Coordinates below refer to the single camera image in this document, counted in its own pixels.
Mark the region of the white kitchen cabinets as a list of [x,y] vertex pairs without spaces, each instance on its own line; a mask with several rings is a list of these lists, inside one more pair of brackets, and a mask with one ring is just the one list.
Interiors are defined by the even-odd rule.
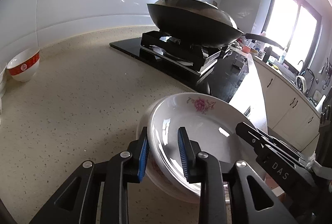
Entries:
[[253,57],[265,100],[267,125],[299,151],[319,135],[319,114],[275,68]]

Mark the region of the red banded white bowl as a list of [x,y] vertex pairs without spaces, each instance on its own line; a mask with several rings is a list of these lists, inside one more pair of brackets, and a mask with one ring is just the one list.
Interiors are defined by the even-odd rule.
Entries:
[[39,68],[39,52],[39,47],[26,49],[7,64],[6,69],[14,80],[24,83],[32,79]]

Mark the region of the black glass gas stove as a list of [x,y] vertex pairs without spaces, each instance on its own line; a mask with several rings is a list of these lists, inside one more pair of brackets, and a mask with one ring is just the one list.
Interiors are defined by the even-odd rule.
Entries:
[[152,30],[141,37],[112,42],[110,47],[164,72],[196,92],[230,100],[249,74],[247,59],[230,49],[184,44]]

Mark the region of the black wok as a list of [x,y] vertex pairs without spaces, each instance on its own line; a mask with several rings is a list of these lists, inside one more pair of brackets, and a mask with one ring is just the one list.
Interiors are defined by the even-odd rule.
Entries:
[[242,31],[212,18],[184,9],[148,4],[150,17],[158,29],[182,41],[198,42],[202,46],[222,47],[241,36],[280,48],[277,42],[257,34]]

